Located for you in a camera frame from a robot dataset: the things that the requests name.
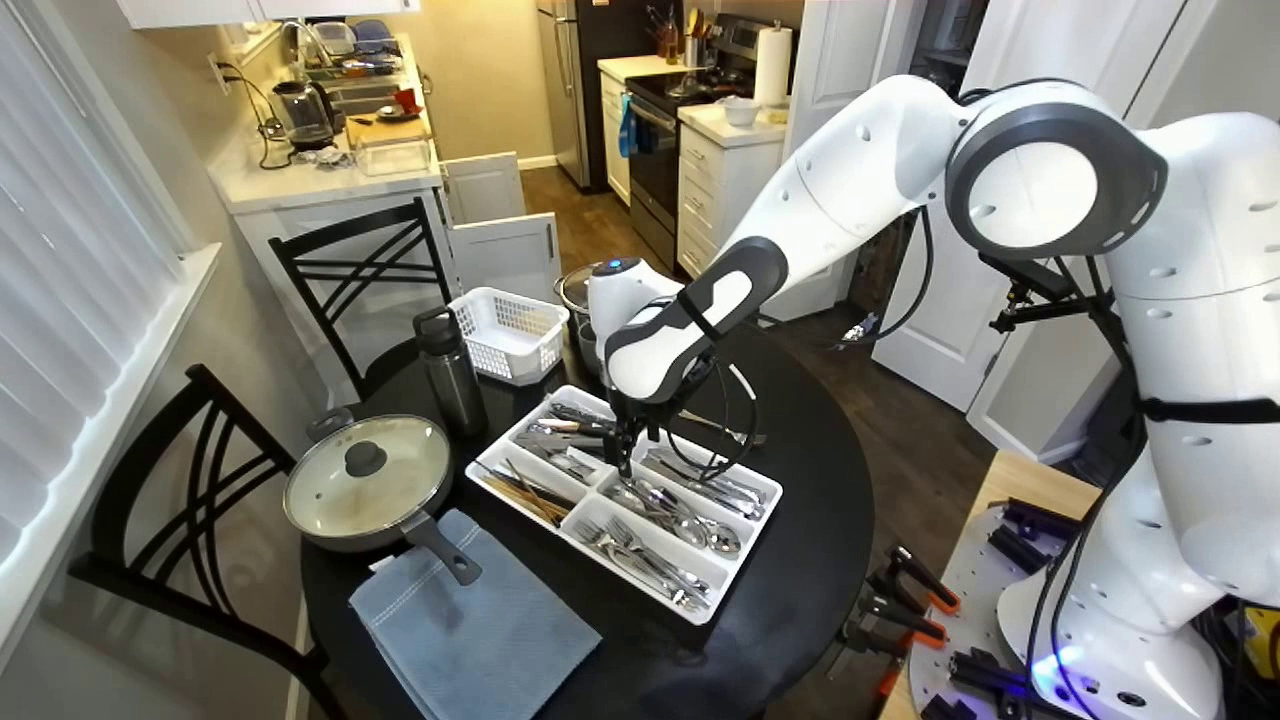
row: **cutlery organizer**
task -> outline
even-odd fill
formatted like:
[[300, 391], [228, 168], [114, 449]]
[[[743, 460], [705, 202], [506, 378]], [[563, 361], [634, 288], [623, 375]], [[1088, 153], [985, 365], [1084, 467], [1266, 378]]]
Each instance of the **cutlery organizer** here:
[[596, 452], [538, 434], [556, 406], [612, 418], [599, 396], [556, 387], [468, 465], [468, 481], [670, 611], [708, 625], [786, 487], [739, 465], [705, 482], [698, 471], [711, 452], [680, 434], [642, 434], [623, 481]]

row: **wooden floor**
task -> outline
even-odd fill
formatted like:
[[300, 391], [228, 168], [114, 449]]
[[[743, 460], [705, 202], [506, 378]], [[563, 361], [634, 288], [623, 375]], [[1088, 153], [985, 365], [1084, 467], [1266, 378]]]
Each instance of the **wooden floor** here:
[[[538, 210], [556, 210], [563, 270], [605, 257], [648, 257], [628, 206], [612, 191], [581, 195], [556, 168], [545, 168], [525, 170], [525, 195]], [[888, 288], [884, 276], [860, 276], [857, 284]], [[786, 348], [842, 400], [866, 443], [877, 492], [874, 550], [884, 556], [888, 545], [903, 538], [924, 564], [942, 566], [992, 460], [992, 443], [980, 441], [961, 411], [874, 365], [869, 348], [837, 348], [837, 335], [857, 317], [857, 307], [837, 307], [772, 331], [781, 331]], [[874, 715], [884, 669], [884, 655], [831, 648], [767, 715]]]

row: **round black table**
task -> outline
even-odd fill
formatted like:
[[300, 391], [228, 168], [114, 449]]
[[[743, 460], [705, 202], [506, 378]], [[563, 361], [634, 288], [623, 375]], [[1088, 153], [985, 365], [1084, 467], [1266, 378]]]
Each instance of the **round black table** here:
[[[717, 355], [739, 365], [758, 385], [767, 449], [739, 460], [781, 481], [786, 501], [717, 619], [705, 626], [686, 625], [634, 582], [473, 487], [462, 467], [475, 449], [458, 452], [454, 508], [463, 508], [484, 522], [605, 637], [541, 715], [760, 715], [766, 704], [831, 642], [860, 591], [874, 545], [874, 482], [843, 411], [767, 331], [743, 331]], [[519, 391], [484, 385], [492, 434], [531, 411], [556, 385], [563, 385], [562, 373], [547, 385]], [[734, 396], [730, 385], [708, 378], [691, 396], [691, 406], [717, 415], [720, 406], [734, 406]], [[406, 366], [364, 411], [433, 415], [424, 366]], [[417, 715], [411, 701], [364, 637], [360, 615], [349, 606], [349, 597], [368, 575], [368, 561], [375, 556], [342, 556], [306, 545], [300, 564], [312, 633], [329, 651], [335, 679], [360, 696], [360, 708], [354, 712], [379, 720]]]

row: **blue cloth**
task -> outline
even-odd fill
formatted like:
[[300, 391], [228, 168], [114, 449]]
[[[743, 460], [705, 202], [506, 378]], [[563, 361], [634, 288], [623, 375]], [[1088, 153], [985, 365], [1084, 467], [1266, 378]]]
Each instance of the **blue cloth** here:
[[450, 512], [441, 530], [482, 564], [482, 581], [458, 582], [428, 547], [411, 547], [368, 575], [354, 606], [424, 715], [527, 720], [599, 633], [473, 515]]
[[642, 153], [634, 92], [623, 92], [623, 120], [618, 128], [618, 153], [621, 154], [637, 154]]

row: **refrigerator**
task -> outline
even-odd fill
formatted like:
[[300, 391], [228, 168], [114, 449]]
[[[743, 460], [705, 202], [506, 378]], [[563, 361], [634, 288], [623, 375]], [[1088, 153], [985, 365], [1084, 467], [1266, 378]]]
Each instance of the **refrigerator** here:
[[605, 56], [654, 51], [657, 20], [680, 5], [657, 0], [538, 0], [538, 34], [547, 79], [552, 147], [563, 177], [605, 187], [599, 67]]

